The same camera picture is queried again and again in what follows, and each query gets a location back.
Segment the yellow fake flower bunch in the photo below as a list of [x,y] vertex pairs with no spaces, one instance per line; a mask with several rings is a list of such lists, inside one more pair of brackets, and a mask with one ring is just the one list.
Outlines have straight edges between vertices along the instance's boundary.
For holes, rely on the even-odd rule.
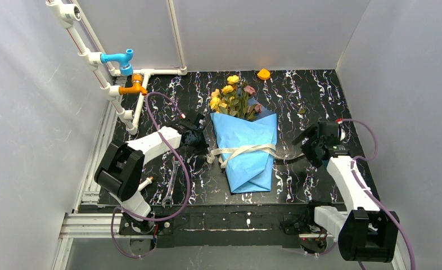
[[209,108],[215,113],[247,120],[249,97],[250,95],[244,90],[241,77],[231,75],[222,89],[216,89],[210,94]]

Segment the cream printed ribbon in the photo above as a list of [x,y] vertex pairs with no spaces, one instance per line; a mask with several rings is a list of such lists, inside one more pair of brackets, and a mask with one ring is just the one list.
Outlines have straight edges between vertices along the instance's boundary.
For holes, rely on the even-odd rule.
[[304,153],[300,153],[296,156],[287,156],[285,152],[281,152],[281,156],[277,155],[276,145],[266,143],[262,145],[246,145],[241,147],[231,147],[231,148],[216,148],[211,150],[207,157],[206,162],[212,164],[216,157],[218,157],[218,162],[222,169],[227,167],[227,163],[241,154],[251,153],[251,152],[264,152],[274,157],[276,160],[292,161],[305,157]]

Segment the brown pink fake flower bunch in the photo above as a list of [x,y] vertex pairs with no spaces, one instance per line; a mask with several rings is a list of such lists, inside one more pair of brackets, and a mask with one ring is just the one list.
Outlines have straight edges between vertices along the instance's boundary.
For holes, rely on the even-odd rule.
[[261,104],[257,102],[250,102],[254,94],[256,93],[256,90],[254,87],[250,85],[243,86],[240,93],[240,101],[241,101],[241,111],[240,111],[240,118],[247,120],[247,121],[253,121],[257,115],[259,115],[262,112]]

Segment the blue wrapping paper sheet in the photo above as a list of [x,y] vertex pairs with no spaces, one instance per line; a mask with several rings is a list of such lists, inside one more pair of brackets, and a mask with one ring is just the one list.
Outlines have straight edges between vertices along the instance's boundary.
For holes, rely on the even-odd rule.
[[[277,144],[277,114],[261,105],[262,112],[247,121],[217,112],[211,113],[218,148]],[[264,152],[238,155],[224,169],[231,193],[269,192],[274,157]]]

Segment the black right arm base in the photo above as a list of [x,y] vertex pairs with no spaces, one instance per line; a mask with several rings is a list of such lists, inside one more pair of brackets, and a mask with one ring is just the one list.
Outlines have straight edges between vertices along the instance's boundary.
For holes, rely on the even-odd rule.
[[279,226],[284,234],[299,238],[300,248],[305,255],[319,257],[337,247],[333,236],[325,228],[312,223],[307,212],[298,215],[286,214]]

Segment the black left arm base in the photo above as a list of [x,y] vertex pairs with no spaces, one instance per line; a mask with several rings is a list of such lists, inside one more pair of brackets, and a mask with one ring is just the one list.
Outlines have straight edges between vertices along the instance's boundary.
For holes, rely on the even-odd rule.
[[118,229],[119,236],[128,237],[128,253],[131,256],[143,258],[152,253],[158,246],[162,236],[171,236],[174,232],[174,222],[138,221],[123,213]]

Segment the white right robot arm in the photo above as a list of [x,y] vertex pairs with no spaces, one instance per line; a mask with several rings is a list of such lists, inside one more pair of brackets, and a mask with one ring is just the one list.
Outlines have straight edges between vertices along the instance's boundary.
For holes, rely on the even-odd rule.
[[303,224],[330,233],[346,261],[390,263],[394,258],[399,218],[381,209],[358,171],[357,160],[343,145],[341,120],[319,121],[295,138],[311,165],[325,167],[344,199],[346,213],[327,202],[311,201]]

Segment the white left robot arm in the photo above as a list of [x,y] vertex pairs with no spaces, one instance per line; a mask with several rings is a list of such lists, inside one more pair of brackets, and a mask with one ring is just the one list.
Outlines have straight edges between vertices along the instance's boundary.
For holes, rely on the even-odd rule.
[[208,144],[204,136],[204,122],[202,114],[190,111],[142,138],[127,142],[113,140],[98,165],[94,181],[119,202],[121,211],[133,219],[139,222],[163,221],[162,218],[149,216],[151,207],[141,194],[145,187],[140,183],[143,167],[169,151],[182,162],[176,152],[180,147],[205,154]]

